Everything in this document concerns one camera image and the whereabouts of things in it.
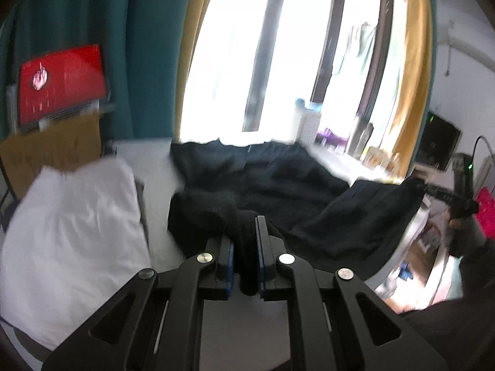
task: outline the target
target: window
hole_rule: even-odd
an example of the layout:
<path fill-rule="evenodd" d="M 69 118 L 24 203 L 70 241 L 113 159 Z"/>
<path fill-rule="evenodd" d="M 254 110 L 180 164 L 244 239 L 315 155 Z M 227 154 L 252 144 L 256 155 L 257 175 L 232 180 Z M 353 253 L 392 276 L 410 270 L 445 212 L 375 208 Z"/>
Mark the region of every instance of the window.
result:
<path fill-rule="evenodd" d="M 405 0 L 211 0 L 181 139 L 287 141 L 303 98 L 323 103 L 321 129 L 347 139 L 357 114 L 376 124 L 379 143 L 400 82 L 404 29 Z"/>

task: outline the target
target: yellow curtain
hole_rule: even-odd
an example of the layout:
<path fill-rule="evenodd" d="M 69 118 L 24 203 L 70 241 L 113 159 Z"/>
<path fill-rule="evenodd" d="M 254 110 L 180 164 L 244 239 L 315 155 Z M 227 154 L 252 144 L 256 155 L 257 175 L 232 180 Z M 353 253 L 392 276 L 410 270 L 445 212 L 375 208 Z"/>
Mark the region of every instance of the yellow curtain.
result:
<path fill-rule="evenodd" d="M 179 65 L 177 68 L 177 87 L 175 97 L 175 126 L 174 136 L 180 135 L 182 104 L 184 102 L 184 91 L 186 90 L 187 76 L 191 67 L 192 55 L 196 47 L 197 37 L 200 34 L 201 24 L 208 8 L 210 0 L 189 0 L 187 4 L 184 31 L 182 34 L 181 50 L 179 54 Z"/>
<path fill-rule="evenodd" d="M 405 176 L 414 154 L 432 76 L 433 25 L 430 0 L 407 0 L 405 62 L 398 102 L 381 148 L 399 154 Z"/>

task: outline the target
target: window pane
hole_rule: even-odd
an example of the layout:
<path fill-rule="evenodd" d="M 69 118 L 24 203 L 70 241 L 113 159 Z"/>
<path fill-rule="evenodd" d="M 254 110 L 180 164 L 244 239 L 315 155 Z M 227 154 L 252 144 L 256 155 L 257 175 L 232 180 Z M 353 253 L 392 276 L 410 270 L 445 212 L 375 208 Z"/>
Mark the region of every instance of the window pane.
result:
<path fill-rule="evenodd" d="M 309 102 L 318 72 L 332 0 L 284 0 L 259 132 L 288 140 L 295 100 Z"/>
<path fill-rule="evenodd" d="M 267 0 L 211 0 L 184 95 L 182 140 L 240 133 Z"/>
<path fill-rule="evenodd" d="M 405 59 L 406 13 L 407 4 L 405 0 L 394 0 L 389 53 L 375 107 L 371 114 L 370 122 L 373 123 L 374 130 L 368 141 L 368 146 L 379 147 L 382 143 L 390 116 L 394 111 L 395 101 L 398 98 Z"/>
<path fill-rule="evenodd" d="M 332 78 L 320 129 L 348 138 L 361 101 L 375 44 L 380 0 L 345 0 Z"/>

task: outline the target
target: black monitor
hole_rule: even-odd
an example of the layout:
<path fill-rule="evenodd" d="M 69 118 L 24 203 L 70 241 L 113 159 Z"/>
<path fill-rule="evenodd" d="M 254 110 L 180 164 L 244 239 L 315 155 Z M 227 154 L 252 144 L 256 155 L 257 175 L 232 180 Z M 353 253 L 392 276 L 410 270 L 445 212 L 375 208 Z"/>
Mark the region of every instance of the black monitor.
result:
<path fill-rule="evenodd" d="M 428 112 L 415 161 L 445 171 L 461 131 L 444 118 Z"/>

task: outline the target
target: red screen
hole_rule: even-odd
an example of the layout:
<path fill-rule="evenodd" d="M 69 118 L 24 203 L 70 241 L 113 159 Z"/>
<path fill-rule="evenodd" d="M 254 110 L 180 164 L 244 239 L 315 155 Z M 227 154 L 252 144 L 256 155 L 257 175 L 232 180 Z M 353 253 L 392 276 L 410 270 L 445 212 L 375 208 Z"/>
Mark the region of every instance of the red screen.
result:
<path fill-rule="evenodd" d="M 51 53 L 21 65 L 19 122 L 106 97 L 100 47 L 96 44 Z"/>

